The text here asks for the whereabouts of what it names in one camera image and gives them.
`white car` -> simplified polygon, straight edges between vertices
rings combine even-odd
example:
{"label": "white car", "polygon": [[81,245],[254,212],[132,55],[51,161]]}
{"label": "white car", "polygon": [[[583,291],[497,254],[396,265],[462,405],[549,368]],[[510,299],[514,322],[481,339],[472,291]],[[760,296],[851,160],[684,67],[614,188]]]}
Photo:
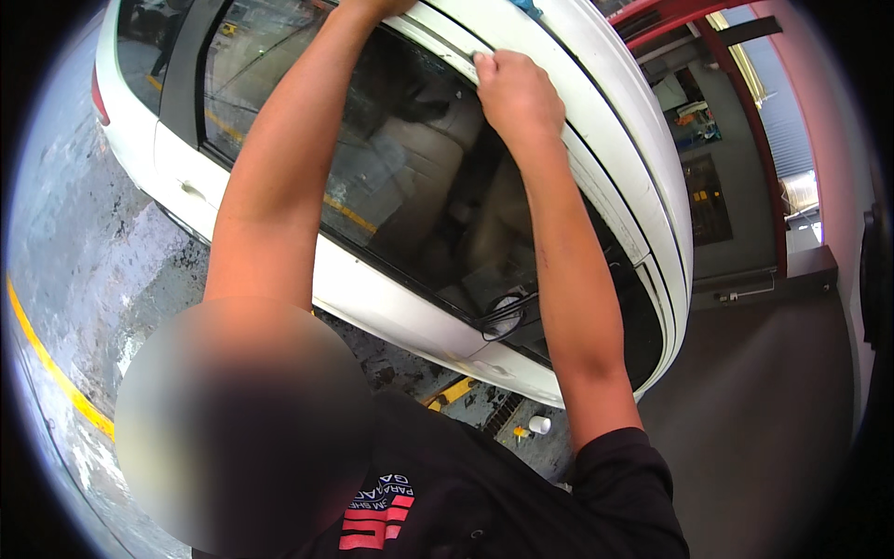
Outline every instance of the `white car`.
{"label": "white car", "polygon": [[[563,405],[525,193],[482,116],[471,63],[475,52],[519,51],[565,102],[562,137],[611,266],[638,399],[686,328],[686,184],[657,100],[604,17],[587,0],[536,4],[539,21],[509,0],[425,0],[374,32],[326,186],[314,304],[447,368]],[[257,111],[332,7],[109,6],[93,90],[105,134],[134,183],[201,241],[212,239]]]}

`car taillight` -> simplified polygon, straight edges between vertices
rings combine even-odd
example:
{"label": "car taillight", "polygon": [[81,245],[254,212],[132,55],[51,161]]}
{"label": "car taillight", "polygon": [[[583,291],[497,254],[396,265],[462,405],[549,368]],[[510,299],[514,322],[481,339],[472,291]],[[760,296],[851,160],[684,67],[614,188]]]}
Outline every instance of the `car taillight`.
{"label": "car taillight", "polygon": [[105,111],[105,103],[103,96],[99,95],[99,83],[97,82],[97,65],[93,63],[93,83],[90,85],[90,95],[93,97],[93,104],[97,106],[99,111],[99,123],[103,126],[109,125],[109,115]]}

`man's left arm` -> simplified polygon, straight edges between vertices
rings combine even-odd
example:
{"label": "man's left arm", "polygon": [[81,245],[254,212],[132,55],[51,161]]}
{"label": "man's left arm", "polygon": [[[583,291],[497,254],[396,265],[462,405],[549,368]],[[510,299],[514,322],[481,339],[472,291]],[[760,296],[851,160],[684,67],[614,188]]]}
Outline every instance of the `man's left arm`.
{"label": "man's left arm", "polygon": [[385,17],[416,0],[342,0],[283,76],[230,174],[205,301],[260,296],[311,310],[323,194],[360,50]]}

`blue cloth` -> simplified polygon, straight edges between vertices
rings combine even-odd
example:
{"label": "blue cloth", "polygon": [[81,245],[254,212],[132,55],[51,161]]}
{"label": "blue cloth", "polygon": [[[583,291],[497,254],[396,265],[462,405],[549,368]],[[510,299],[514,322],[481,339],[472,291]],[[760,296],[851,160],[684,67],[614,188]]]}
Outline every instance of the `blue cloth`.
{"label": "blue cloth", "polygon": [[530,18],[534,21],[540,19],[540,16],[544,14],[544,11],[540,8],[534,6],[534,0],[509,0],[519,8],[525,11],[525,13],[530,16]]}

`window glass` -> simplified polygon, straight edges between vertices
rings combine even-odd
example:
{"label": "window glass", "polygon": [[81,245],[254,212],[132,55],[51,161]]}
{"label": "window glass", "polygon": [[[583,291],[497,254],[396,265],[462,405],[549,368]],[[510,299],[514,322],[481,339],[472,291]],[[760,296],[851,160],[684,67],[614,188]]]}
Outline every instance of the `window glass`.
{"label": "window glass", "polygon": [[133,94],[158,114],[167,64],[192,0],[122,0],[118,66]]}
{"label": "window glass", "polygon": [[[230,7],[207,53],[207,145],[235,161],[257,112],[330,10],[311,0],[238,0]],[[508,294],[518,300],[536,292],[521,176],[474,88],[385,27],[373,32],[352,75],[324,202],[324,232],[396,268],[418,292],[448,303],[479,329]],[[607,256],[626,262],[612,272],[638,286],[637,297],[651,306],[611,231],[589,210]],[[523,309],[520,328],[505,342],[548,363],[536,307]],[[648,313],[645,320],[657,328],[654,311]]]}

